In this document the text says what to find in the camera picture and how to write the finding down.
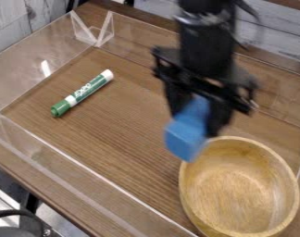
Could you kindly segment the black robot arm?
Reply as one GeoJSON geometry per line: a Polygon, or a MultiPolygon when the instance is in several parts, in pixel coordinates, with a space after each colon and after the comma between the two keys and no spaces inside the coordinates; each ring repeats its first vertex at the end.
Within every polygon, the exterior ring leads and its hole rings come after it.
{"type": "Polygon", "coordinates": [[[257,78],[234,60],[241,44],[236,38],[237,10],[252,16],[257,11],[244,0],[178,0],[178,46],[152,49],[154,76],[164,82],[170,113],[177,116],[202,96],[209,112],[198,119],[214,137],[230,123],[234,112],[249,114],[256,108],[257,78]]]}

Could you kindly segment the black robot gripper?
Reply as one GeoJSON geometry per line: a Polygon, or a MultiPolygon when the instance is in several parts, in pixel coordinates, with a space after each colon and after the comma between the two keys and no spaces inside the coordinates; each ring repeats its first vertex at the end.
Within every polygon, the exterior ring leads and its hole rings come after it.
{"type": "Polygon", "coordinates": [[[236,20],[234,12],[182,12],[176,15],[178,46],[152,50],[172,116],[196,96],[209,100],[209,138],[220,135],[234,111],[254,109],[258,80],[234,61],[236,20]]]}

